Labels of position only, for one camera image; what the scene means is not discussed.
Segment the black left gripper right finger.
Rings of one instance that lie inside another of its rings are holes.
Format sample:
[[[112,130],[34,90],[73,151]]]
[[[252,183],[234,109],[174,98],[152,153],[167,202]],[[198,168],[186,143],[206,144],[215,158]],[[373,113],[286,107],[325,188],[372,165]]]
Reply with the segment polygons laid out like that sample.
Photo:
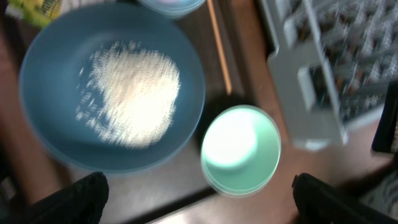
[[[397,224],[308,173],[296,175],[292,188],[299,224]]]

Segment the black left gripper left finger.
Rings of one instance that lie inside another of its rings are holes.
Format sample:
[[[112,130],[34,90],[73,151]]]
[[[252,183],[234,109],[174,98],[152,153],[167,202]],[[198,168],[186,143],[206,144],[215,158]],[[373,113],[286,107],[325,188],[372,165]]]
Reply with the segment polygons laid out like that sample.
[[[97,224],[109,197],[106,176],[94,172],[35,203],[24,214],[24,223]]]

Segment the mint green bowl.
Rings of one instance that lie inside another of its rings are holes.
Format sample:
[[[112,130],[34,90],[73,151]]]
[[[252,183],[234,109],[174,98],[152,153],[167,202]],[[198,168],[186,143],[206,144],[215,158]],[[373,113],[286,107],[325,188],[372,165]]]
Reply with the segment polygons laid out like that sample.
[[[248,197],[271,180],[281,150],[279,129],[265,111],[251,105],[233,106],[220,113],[206,130],[201,169],[218,193]]]

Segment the dark blue plate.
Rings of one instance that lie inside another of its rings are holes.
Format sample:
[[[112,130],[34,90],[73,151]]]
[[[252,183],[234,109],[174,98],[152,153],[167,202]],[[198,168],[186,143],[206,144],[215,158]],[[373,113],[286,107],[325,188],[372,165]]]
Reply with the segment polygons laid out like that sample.
[[[76,120],[90,73],[89,57],[118,40],[136,40],[169,56],[180,70],[174,121],[146,149],[101,142]],[[171,20],[142,6],[105,3],[68,12],[42,29],[19,73],[24,115],[39,141],[57,159],[107,174],[139,172],[176,155],[191,138],[205,103],[205,76],[188,37]]]

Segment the white rice pile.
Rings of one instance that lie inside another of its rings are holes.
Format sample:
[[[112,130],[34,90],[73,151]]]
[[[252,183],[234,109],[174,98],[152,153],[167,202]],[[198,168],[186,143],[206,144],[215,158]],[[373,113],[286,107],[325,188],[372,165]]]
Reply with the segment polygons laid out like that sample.
[[[79,76],[75,119],[101,141],[141,149],[159,142],[172,125],[181,81],[169,56],[117,41],[92,53]]]

